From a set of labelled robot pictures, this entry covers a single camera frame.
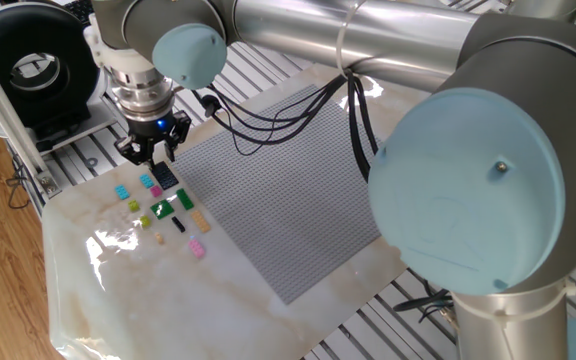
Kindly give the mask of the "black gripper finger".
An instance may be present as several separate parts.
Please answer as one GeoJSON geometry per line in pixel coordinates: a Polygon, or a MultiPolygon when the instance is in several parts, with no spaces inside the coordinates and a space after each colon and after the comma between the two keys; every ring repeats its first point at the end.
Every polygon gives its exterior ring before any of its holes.
{"type": "Polygon", "coordinates": [[[185,142],[192,120],[185,112],[169,113],[165,120],[165,150],[168,159],[173,162],[175,160],[174,152],[179,144],[185,142]]]}
{"type": "Polygon", "coordinates": [[[129,162],[139,166],[145,164],[149,169],[154,167],[154,140],[147,137],[128,136],[114,143],[116,150],[129,162]]]}

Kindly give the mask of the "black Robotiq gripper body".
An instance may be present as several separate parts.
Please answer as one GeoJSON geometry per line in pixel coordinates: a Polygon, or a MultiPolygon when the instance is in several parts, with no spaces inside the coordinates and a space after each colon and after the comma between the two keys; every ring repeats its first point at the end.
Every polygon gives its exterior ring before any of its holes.
{"type": "Polygon", "coordinates": [[[152,140],[154,144],[166,141],[172,146],[179,143],[179,137],[175,134],[177,119],[172,111],[154,120],[137,121],[129,119],[129,137],[132,143],[143,146],[147,140],[152,140]]]}

